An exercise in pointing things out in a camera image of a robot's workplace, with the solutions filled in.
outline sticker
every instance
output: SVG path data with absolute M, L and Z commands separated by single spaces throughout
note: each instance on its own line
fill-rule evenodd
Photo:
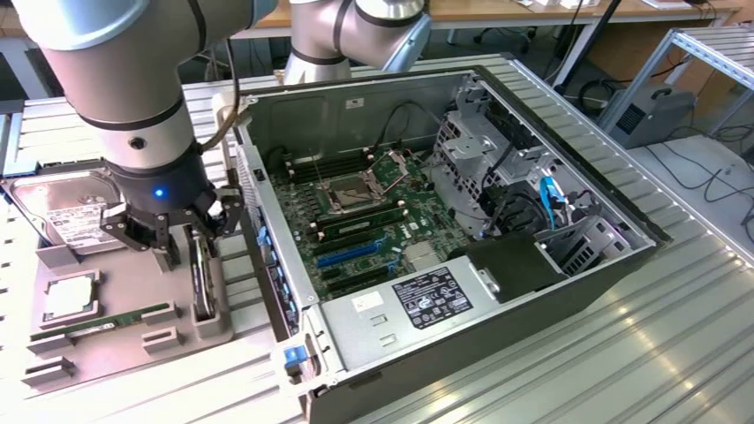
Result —
M 393 290 L 418 329 L 425 329 L 474 308 L 447 267 L 394 284 Z
M 363 107 L 365 107 L 365 97 L 346 100 L 346 110 L 358 109 Z
M 99 229 L 104 203 L 47 211 L 47 221 L 74 249 L 100 245 L 115 238 Z
M 351 232 L 354 230 L 361 230 L 362 228 L 369 227 L 369 221 L 363 223 L 358 223 L 357 225 L 351 225 L 350 227 L 342 228 L 338 230 L 338 234 L 343 234 L 345 232 Z
M 351 299 L 351 301 L 354 302 L 354 308 L 357 309 L 357 312 L 365 312 L 367 309 L 378 307 L 385 303 L 382 296 L 379 296 L 379 291 L 373 291 L 365 296 L 359 296 L 358 298 Z

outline hard drive label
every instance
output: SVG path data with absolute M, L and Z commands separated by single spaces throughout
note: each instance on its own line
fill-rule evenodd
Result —
M 54 225 L 63 241 L 78 249 L 106 243 L 115 238 L 99 229 L 104 203 L 47 211 L 47 221 Z

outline blue latch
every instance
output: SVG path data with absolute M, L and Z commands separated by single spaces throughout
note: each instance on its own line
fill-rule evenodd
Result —
M 556 179 L 546 176 L 539 180 L 539 198 L 542 199 L 542 206 L 545 206 L 545 210 L 547 211 L 547 216 L 550 218 L 550 229 L 556 230 L 556 213 L 553 212 L 553 206 L 550 205 L 550 196 L 560 201 L 566 202 L 566 199 L 558 190 L 558 186 L 556 185 Z
M 290 347 L 285 351 L 286 354 L 286 368 L 301 364 L 309 359 L 307 348 L 305 346 Z

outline screw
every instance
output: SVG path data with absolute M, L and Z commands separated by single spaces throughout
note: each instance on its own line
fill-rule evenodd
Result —
M 128 141 L 128 146 L 135 150 L 142 150 L 146 148 L 146 140 L 142 137 L 135 137 Z

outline motherboard chip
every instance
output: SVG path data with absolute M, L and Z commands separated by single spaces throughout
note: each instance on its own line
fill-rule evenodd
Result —
M 434 267 L 442 262 L 438 252 L 435 252 L 435 248 L 427 241 L 422 241 L 421 243 L 409 246 L 403 251 L 403 255 L 417 271 Z
M 374 200 L 367 184 L 359 176 L 334 181 L 330 184 L 330 192 L 335 195 L 343 208 Z

